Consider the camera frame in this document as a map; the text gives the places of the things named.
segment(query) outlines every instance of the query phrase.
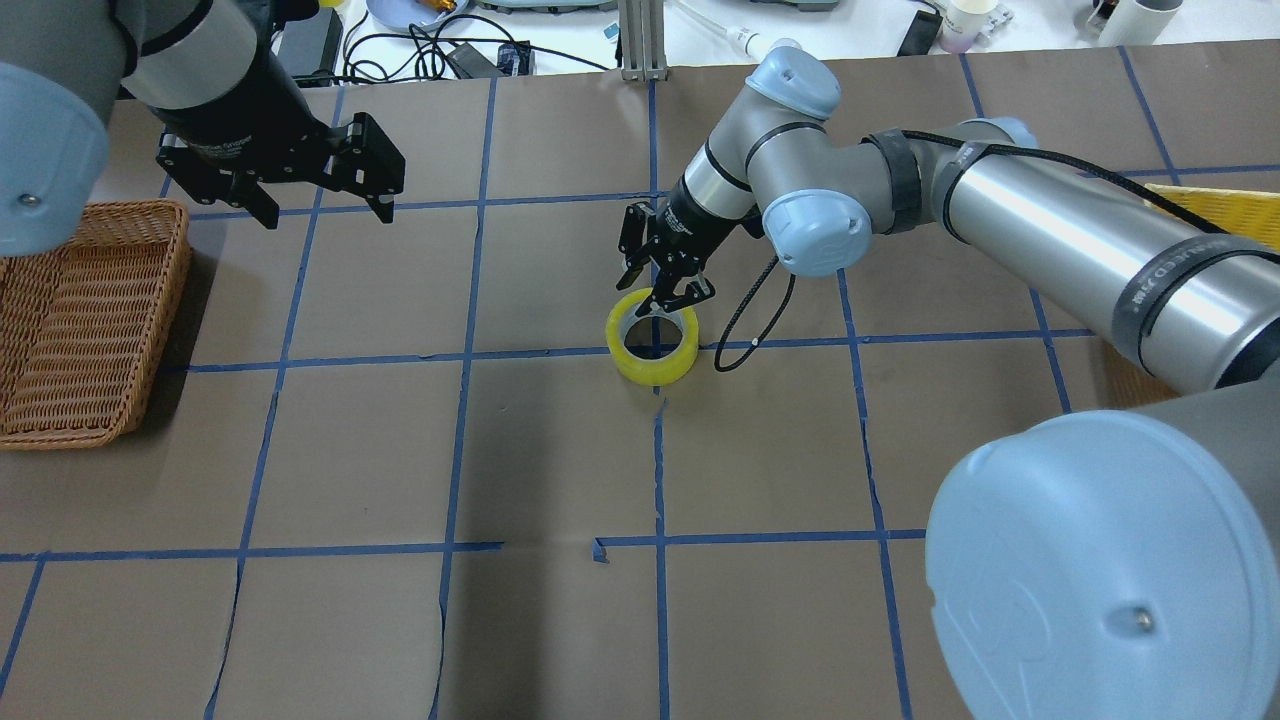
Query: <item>wicker basket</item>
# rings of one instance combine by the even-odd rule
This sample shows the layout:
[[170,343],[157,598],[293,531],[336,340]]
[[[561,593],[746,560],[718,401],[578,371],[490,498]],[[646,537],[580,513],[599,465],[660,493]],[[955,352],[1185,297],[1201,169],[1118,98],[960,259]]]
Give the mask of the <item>wicker basket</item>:
[[91,204],[67,245],[0,259],[0,450],[136,429],[191,264],[187,209]]
[[[1280,195],[1169,184],[1147,187],[1226,232],[1252,237],[1280,251]],[[1178,397],[1172,388],[1121,357],[1110,345],[1103,352],[1107,405],[1137,407]]]

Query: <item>white cup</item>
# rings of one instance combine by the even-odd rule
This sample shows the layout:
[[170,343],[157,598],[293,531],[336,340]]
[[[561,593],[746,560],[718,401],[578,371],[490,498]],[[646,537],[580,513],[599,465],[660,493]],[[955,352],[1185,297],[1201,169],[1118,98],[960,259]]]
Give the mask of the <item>white cup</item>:
[[947,53],[968,51],[982,26],[987,24],[987,15],[995,9],[996,0],[947,0],[938,47]]
[[1120,0],[1102,27],[1098,45],[1151,45],[1181,6],[1183,0]]

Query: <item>yellow ring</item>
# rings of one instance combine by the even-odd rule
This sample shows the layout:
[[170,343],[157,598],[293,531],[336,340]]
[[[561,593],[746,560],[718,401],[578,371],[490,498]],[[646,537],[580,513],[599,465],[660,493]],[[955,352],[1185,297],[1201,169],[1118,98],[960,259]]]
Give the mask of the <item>yellow ring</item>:
[[635,316],[635,309],[649,297],[650,291],[652,288],[637,290],[613,306],[609,320],[604,324],[604,340],[609,346],[613,364],[618,366],[622,377],[643,386],[668,386],[685,377],[685,373],[694,366],[694,360],[698,360],[698,315],[692,307],[682,307],[669,314],[655,305],[653,313],[645,318],[666,318],[675,323],[680,328],[680,345],[666,357],[657,360],[636,357],[626,348],[623,340],[640,322]]

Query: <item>orange object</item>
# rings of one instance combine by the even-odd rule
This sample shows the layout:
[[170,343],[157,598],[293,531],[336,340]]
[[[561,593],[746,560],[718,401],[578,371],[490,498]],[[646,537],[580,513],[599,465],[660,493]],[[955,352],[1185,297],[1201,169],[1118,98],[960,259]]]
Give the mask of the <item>orange object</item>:
[[189,264],[172,200],[91,204],[61,247],[0,258],[0,450],[136,429]]

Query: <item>screw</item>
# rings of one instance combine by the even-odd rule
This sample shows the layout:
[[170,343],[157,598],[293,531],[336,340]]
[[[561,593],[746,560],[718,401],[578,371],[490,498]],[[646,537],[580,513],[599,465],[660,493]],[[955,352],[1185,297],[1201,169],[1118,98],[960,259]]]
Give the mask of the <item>screw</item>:
[[1156,619],[1151,616],[1151,611],[1146,607],[1134,610],[1133,619],[1138,623],[1138,629],[1144,633],[1151,633],[1156,629]]

